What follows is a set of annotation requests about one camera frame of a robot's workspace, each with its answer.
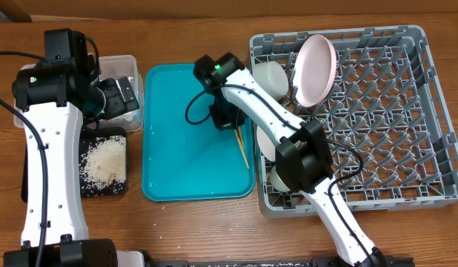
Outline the wooden chopstick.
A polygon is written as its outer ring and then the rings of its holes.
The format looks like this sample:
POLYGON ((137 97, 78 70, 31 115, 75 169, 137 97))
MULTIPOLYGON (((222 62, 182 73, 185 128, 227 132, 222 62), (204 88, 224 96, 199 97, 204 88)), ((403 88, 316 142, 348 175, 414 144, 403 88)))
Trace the wooden chopstick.
POLYGON ((242 155, 243 157, 246 157, 245 156, 245 146, 244 146, 244 142, 243 142, 243 138, 242 138, 242 129, 240 126, 237 127, 237 136, 238 136, 238 142, 239 142, 239 148, 242 152, 242 155))
POLYGON ((240 148, 240 151, 242 153, 243 160, 245 161, 247 169, 249 169, 250 166, 248 164, 248 160, 247 160, 247 157, 246 157, 246 154, 245 154, 245 146, 244 146, 244 142, 243 142, 243 138, 242 138, 242 130, 241 130, 241 128, 240 127, 236 128, 234 130, 234 133, 236 135, 236 140, 237 140, 237 142, 239 144, 239 148, 240 148))

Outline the small white bowl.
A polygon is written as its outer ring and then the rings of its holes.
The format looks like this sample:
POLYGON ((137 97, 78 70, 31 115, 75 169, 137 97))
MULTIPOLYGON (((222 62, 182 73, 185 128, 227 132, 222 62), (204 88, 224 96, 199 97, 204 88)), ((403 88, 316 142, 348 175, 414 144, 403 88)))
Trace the small white bowl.
POLYGON ((256 139, 262 155, 269 161, 276 161, 276 147, 268 135, 260 128, 256 128, 256 139))

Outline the grey bowl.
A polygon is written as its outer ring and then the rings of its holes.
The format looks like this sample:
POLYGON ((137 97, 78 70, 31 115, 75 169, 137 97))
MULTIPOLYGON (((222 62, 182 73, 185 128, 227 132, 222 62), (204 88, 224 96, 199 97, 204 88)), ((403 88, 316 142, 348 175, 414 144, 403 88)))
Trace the grey bowl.
POLYGON ((255 81, 276 101, 288 93, 288 78, 281 65, 270 61, 259 63, 252 68, 255 81))

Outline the pile of rice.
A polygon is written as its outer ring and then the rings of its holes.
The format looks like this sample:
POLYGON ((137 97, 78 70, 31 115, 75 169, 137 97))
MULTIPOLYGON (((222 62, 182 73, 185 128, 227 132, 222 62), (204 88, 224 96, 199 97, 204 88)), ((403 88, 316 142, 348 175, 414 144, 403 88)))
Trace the pile of rice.
POLYGON ((82 154, 80 174, 92 189, 123 185, 127 180, 127 140, 122 135, 96 137, 82 154))

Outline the white paper cup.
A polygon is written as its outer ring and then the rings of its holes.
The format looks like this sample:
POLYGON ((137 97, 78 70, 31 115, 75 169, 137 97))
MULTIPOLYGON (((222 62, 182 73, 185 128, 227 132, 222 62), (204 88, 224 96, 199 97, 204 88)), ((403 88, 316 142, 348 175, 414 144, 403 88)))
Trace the white paper cup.
POLYGON ((270 183, 271 183, 272 187, 275 188, 277 191, 280 191, 280 192, 289 192, 289 191, 291 191, 289 189, 289 187, 286 186, 286 184, 284 184, 284 182, 282 181, 282 179, 278 175, 278 173, 276 171, 276 166, 272 167, 269 178, 270 178, 270 183))

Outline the large white plate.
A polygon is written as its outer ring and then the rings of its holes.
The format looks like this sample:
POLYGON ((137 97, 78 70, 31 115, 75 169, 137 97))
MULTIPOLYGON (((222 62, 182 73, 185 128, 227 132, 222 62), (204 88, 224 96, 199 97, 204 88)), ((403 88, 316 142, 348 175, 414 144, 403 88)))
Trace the large white plate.
POLYGON ((330 92, 336 74, 336 53, 331 42, 316 34, 309 37, 296 57, 295 98, 306 108, 319 104, 330 92))

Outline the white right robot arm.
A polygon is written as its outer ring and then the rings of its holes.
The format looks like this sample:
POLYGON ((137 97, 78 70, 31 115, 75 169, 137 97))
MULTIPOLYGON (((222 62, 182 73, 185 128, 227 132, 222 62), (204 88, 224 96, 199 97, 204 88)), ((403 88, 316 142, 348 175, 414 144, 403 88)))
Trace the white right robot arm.
POLYGON ((321 123, 306 121, 265 92, 232 53, 204 55, 193 75, 214 97, 208 118, 220 131, 236 130, 250 118, 275 147, 276 173, 286 189, 302 194, 330 233, 342 266, 384 266, 385 256, 360 228, 339 192, 330 145, 321 123))

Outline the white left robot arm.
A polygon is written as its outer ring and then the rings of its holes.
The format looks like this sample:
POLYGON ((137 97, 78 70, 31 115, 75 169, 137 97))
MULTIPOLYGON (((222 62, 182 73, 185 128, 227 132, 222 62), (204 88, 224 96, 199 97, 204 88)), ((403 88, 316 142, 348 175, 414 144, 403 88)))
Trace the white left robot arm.
POLYGON ((44 34, 45 55, 20 70, 9 111, 27 138, 27 216, 21 247, 6 266, 149 266, 143 251, 118 250, 92 239, 82 210, 79 141, 89 122, 139 107, 128 78, 100 80, 93 40, 68 28, 44 34))

